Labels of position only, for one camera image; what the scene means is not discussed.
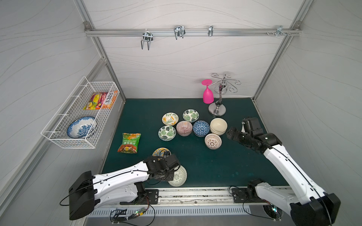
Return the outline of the green lattice pattern bowl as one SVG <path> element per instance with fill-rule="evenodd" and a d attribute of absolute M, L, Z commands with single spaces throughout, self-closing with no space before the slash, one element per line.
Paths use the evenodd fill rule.
<path fill-rule="evenodd" d="M 174 172 L 173 180 L 168 183 L 171 186 L 179 187 L 183 185 L 187 180 L 187 171 L 183 166 L 180 166 L 178 170 Z"/>

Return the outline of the cream plain bowl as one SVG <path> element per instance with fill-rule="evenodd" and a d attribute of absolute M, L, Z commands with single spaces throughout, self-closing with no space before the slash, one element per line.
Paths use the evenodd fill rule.
<path fill-rule="evenodd" d="M 228 124 L 222 118 L 215 118 L 210 122 L 210 128 L 217 132 L 222 132 L 227 130 Z"/>
<path fill-rule="evenodd" d="M 223 134 L 226 132 L 226 131 L 218 132 L 218 131 L 213 130 L 212 128 L 210 129 L 210 131 L 211 131 L 212 133 L 214 133 L 214 134 L 219 135 L 219 136 L 223 135 Z"/>

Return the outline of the maroon lattice pattern bowl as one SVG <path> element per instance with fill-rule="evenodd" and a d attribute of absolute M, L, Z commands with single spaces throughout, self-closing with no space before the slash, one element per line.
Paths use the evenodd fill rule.
<path fill-rule="evenodd" d="M 222 139 L 217 134 L 208 134 L 205 136 L 205 145 L 211 150 L 216 150 L 221 147 Z"/>

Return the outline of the blue triangle pattern bowl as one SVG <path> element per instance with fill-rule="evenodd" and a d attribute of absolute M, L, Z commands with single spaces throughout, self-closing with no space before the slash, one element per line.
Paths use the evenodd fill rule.
<path fill-rule="evenodd" d="M 198 120 L 193 124 L 193 132 L 198 137 L 205 137 L 210 132 L 210 126 L 206 121 Z"/>

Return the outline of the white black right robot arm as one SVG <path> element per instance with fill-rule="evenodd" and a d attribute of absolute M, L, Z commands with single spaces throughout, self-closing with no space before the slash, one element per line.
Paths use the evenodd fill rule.
<path fill-rule="evenodd" d="M 249 183 L 248 198 L 259 198 L 275 205 L 291 216 L 297 226 L 331 226 L 335 223 L 340 199 L 317 185 L 293 160 L 274 134 L 265 134 L 262 129 L 237 131 L 232 127 L 227 132 L 227 138 L 265 156 L 293 191 L 289 194 L 264 180 L 256 179 Z"/>

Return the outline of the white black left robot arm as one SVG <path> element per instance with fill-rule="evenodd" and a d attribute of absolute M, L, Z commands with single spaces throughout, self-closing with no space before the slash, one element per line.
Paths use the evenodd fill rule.
<path fill-rule="evenodd" d="M 144 182 L 172 181 L 181 167 L 176 155 L 150 156 L 133 166 L 118 171 L 93 175 L 82 173 L 69 188 L 69 219 L 78 220 L 94 209 L 114 202 L 143 201 L 147 193 Z"/>

